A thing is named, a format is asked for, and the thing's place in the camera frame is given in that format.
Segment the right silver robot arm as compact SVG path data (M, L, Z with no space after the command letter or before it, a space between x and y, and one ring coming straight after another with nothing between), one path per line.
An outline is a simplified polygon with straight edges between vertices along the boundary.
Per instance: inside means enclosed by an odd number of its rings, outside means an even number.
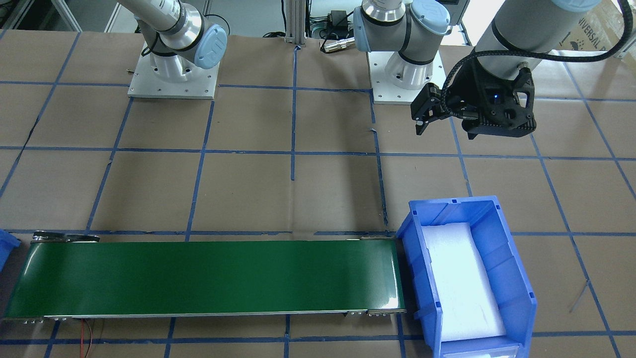
M146 43L133 74L166 84L216 86L218 65L229 42L225 28L180 0L121 0Z

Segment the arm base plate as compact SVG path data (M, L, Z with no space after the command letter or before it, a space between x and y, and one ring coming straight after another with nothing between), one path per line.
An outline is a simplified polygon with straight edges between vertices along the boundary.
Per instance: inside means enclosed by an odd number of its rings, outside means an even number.
M145 99L209 99L215 97L220 64L202 69L173 55L140 56L128 95Z
M376 104L411 104L425 84L442 88L446 79L439 54L429 64L415 65L397 52L377 51L368 53L368 63Z

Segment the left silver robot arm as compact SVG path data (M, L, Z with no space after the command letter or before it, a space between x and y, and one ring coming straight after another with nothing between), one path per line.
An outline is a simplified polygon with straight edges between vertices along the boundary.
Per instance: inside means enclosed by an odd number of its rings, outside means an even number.
M519 138L537 127L534 69L542 61L595 63L613 57L635 33L635 14L620 0L623 33L596 55L558 55L555 48L597 0L505 0L473 49L447 71L442 85L424 78L442 39L453 27L465 30L454 10L458 0L364 0L353 12L356 47L390 52L386 71L400 88L417 90L410 104L415 132L454 116L473 140L478 135Z

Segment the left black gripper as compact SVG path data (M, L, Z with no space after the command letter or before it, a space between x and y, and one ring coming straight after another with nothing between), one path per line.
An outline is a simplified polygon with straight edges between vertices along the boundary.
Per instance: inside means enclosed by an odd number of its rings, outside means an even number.
M416 135L421 136L430 122L448 118L450 115L461 118L463 130L467 132L470 140L477 135L486 135L474 132L480 116L477 80L483 70L486 69L477 59L468 60L459 68L442 102L441 89L434 83L425 84L410 104ZM513 79L516 78L519 70L513 71ZM446 110L442 108L442 103L445 104Z

